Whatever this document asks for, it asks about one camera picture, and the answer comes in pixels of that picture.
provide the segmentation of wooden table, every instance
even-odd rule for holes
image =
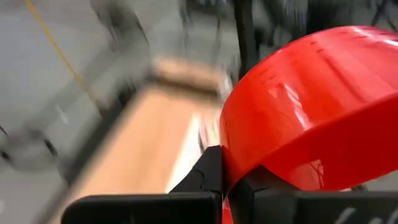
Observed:
[[[122,113],[51,223],[88,195],[167,193],[200,157],[199,122],[220,111],[214,97],[151,85]]]

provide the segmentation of wooden board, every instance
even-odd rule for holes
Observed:
[[[219,109],[214,98],[156,86],[144,90],[121,115],[52,223],[60,223],[70,202],[88,195],[166,193],[176,179],[172,174],[192,118],[214,117]]]
[[[217,91],[229,88],[225,86],[227,74],[224,71],[200,62],[191,62],[183,58],[159,57],[154,61],[154,70],[158,77],[173,82],[193,84],[199,88]]]

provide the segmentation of yellow cable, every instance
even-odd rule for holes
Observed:
[[[69,63],[69,61],[67,60],[67,58],[65,57],[65,55],[62,53],[60,47],[58,46],[58,44],[55,42],[54,38],[50,35],[49,29],[47,28],[47,26],[44,24],[44,22],[41,20],[39,13],[37,13],[37,10],[35,9],[35,7],[32,5],[30,0],[25,0],[25,3],[29,6],[30,11],[33,13],[33,15],[36,17],[36,19],[40,22],[40,25],[42,26],[45,34],[47,35],[47,37],[49,38],[49,40],[51,41],[52,45],[54,46],[55,50],[57,50],[59,56],[61,57],[61,59],[63,60],[63,62],[65,63],[65,65],[68,67],[69,71],[73,74],[73,76],[75,77],[76,81],[81,85],[81,87],[83,88],[83,91],[85,91],[88,95],[88,98],[91,100],[91,102],[94,103],[94,105],[98,108],[98,110],[101,112],[103,107],[102,104],[100,103],[100,101],[97,99],[97,97],[95,96],[94,92],[91,90],[91,88],[86,84],[86,82],[82,79],[82,77],[79,76],[79,74],[77,74],[77,72],[73,69],[72,65]]]

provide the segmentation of red plastic cover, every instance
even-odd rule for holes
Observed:
[[[220,120],[229,188],[264,165],[302,190],[341,190],[398,169],[398,35],[339,27],[254,67]]]

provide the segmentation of gray floor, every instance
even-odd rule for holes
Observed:
[[[219,59],[211,60],[215,28],[209,21],[194,23],[185,49],[176,0],[132,1],[150,46],[137,36],[129,50],[119,53],[109,50],[107,32],[89,0],[32,2],[75,70],[104,104],[118,85],[143,74],[156,56],[180,55],[224,66],[238,54],[234,24],[225,23]],[[359,23],[369,23],[366,13],[357,14]],[[0,0],[0,29],[0,125],[10,133],[26,126],[43,130],[60,151],[62,163],[67,163],[100,116],[23,0]],[[388,178],[375,188],[392,185],[398,186]],[[0,161],[0,223],[35,222],[62,188],[66,186],[58,164],[26,172]]]

